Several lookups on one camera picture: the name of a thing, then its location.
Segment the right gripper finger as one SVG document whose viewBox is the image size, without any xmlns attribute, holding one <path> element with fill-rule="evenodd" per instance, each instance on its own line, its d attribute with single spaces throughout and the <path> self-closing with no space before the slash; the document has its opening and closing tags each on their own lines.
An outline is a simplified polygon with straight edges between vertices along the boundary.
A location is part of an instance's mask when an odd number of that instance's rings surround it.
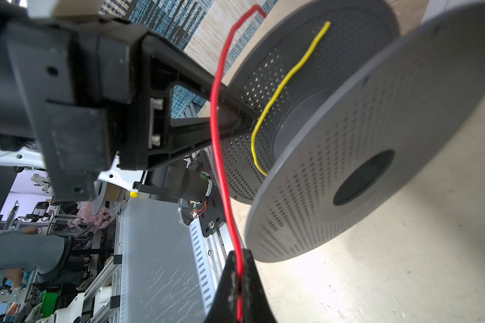
<svg viewBox="0 0 485 323">
<path fill-rule="evenodd" d="M 235 252 L 228 254 L 214 301 L 204 322 L 237 323 L 239 278 Z"/>
<path fill-rule="evenodd" d="M 244 249 L 245 272 L 242 276 L 242 322 L 276 323 L 269 306 L 257 266 L 250 250 Z"/>
</svg>

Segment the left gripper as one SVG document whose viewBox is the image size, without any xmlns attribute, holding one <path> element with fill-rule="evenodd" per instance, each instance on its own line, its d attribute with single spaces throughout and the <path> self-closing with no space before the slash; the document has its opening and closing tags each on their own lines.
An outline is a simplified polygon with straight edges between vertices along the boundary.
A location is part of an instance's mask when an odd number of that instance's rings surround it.
<svg viewBox="0 0 485 323">
<path fill-rule="evenodd" d="M 149 30 L 117 18 L 0 12 L 0 150 L 38 146 L 58 202 L 89 201 L 115 164 L 150 170 Z"/>
</svg>

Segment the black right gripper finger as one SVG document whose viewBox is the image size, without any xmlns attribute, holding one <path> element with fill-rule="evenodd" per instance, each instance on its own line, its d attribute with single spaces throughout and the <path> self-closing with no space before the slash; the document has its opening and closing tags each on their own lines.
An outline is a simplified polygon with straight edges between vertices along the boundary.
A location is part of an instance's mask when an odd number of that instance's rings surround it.
<svg viewBox="0 0 485 323">
<path fill-rule="evenodd" d="M 151 116 L 143 165 L 151 169 L 211 145 L 210 119 L 200 110 L 210 101 L 214 76 L 156 33 L 144 38 L 141 53 Z"/>
</svg>

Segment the grey cable spool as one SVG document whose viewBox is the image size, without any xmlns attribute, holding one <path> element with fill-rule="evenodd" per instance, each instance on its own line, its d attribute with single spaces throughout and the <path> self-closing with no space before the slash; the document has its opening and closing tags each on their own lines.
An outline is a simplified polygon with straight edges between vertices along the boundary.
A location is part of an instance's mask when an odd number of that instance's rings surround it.
<svg viewBox="0 0 485 323">
<path fill-rule="evenodd" d="M 230 195 L 251 204 L 259 262 L 309 252 L 364 219 L 446 145 L 485 95 L 485 1 L 400 36 L 385 1 L 310 1 L 254 47 L 230 88 L 257 136 L 224 140 Z"/>
</svg>

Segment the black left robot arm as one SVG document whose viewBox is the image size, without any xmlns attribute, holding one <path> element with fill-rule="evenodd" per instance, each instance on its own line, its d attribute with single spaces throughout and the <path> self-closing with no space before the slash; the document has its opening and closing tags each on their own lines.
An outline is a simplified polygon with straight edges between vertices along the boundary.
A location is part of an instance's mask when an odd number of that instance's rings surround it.
<svg viewBox="0 0 485 323">
<path fill-rule="evenodd" d="M 0 3 L 0 155 L 45 170 L 58 202 L 90 201 L 104 178 L 151 170 L 209 141 L 174 121 L 173 91 L 212 76 L 163 37 L 118 18 L 29 18 Z"/>
</svg>

